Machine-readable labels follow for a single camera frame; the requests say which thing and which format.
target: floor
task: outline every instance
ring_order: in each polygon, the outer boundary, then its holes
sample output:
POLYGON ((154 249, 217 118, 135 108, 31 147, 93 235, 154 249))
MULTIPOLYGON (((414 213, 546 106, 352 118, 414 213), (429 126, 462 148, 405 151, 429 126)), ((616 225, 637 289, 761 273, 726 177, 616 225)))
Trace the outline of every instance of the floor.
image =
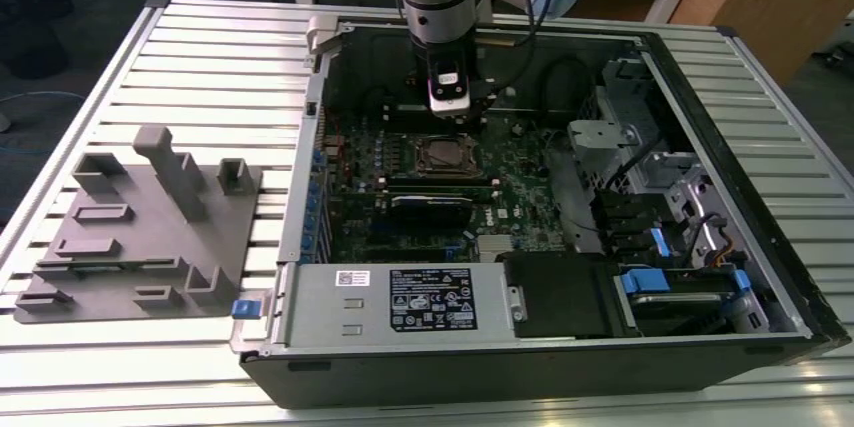
MULTIPOLYGON (((396 0, 321 0, 329 4, 394 7, 396 0)), ((75 12, 54 23, 73 67, 39 81, 14 78, 0 66, 0 98, 31 91, 86 95, 122 42, 146 0, 74 0, 75 12)), ((849 169, 854 169, 854 79, 829 71, 819 60, 801 69, 788 88, 796 105, 849 169)), ((71 122, 79 102, 67 97, 27 97, 0 104, 13 128, 0 134, 0 228, 9 221, 45 165, 47 153, 14 154, 3 148, 50 152, 71 122)))

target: aluminum extrusion table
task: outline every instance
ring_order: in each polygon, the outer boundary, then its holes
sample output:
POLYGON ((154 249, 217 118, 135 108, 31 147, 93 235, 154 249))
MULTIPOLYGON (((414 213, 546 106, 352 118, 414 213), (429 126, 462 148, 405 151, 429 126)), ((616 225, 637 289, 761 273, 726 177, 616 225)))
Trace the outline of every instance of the aluminum extrusion table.
MULTIPOLYGON (((138 126, 162 123, 202 163, 242 157, 265 168, 242 288, 274 284, 301 109, 307 20, 382 9, 171 0, 147 7, 0 238, 0 424, 764 425, 843 426, 854 418, 854 347, 758 369, 702 392, 417 409, 286 411, 253 384, 229 339, 231 318, 21 325, 30 283, 75 195, 83 152, 137 156, 138 126)), ((498 22, 525 23, 497 16, 498 22)), ((738 38, 713 28, 604 21, 562 25, 656 31, 854 334, 854 180, 738 38)), ((238 335, 263 336, 261 322, 238 335)))

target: blue tab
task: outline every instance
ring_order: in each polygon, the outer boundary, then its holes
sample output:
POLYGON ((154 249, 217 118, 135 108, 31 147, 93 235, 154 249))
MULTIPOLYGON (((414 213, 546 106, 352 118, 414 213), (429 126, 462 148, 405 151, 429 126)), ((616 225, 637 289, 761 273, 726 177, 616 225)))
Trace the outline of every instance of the blue tab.
POLYGON ((235 300, 231 306, 231 317, 237 320, 257 320, 262 318, 261 300, 235 300))
POLYGON ((636 282, 636 278, 630 273, 621 275, 620 280, 624 282, 624 290, 626 291, 626 295, 632 295, 638 292, 638 283, 636 282))
POLYGON ((750 277, 748 277, 748 272, 744 270, 737 270, 733 272, 733 280, 736 280, 736 285, 738 286, 738 290, 741 292, 748 292, 752 288, 750 277))
POLYGON ((621 275, 628 295, 649 292, 670 292, 670 284, 662 269, 632 269, 621 275))
POLYGON ((665 234, 662 233, 662 229, 650 229, 653 234, 653 239, 656 239, 656 245, 658 246, 658 253, 662 257, 670 257, 670 247, 668 246, 668 241, 665 240, 665 234))

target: blue connector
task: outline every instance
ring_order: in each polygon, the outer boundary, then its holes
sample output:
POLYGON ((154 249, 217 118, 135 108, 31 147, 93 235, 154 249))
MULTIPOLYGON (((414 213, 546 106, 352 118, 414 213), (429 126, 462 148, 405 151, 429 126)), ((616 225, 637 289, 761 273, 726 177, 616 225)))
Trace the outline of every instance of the blue connector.
POLYGON ((303 240, 301 241, 301 247, 303 250, 311 250, 315 245, 315 239, 311 235, 303 235, 303 240))
POLYGON ((733 272, 733 280, 736 281, 736 285, 738 286, 740 292, 749 292, 752 289, 750 277, 748 277, 748 272, 744 270, 737 270, 733 272))
POLYGON ((231 318, 235 320, 258 320, 262 318, 261 300, 235 300, 231 305, 231 318))
POLYGON ((313 216, 307 216, 306 223, 303 225, 303 230, 306 230, 307 232, 314 232, 315 223, 317 223, 315 218, 313 216))
POLYGON ((620 278, 626 295, 670 292, 670 284, 662 269, 632 269, 620 278))

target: warning label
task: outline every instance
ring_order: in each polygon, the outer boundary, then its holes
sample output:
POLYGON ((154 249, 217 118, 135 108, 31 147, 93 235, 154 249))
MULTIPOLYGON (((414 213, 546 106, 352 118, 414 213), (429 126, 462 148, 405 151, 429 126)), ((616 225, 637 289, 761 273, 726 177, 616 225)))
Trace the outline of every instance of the warning label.
POLYGON ((476 330, 470 269, 392 271, 392 328, 398 332, 476 330))

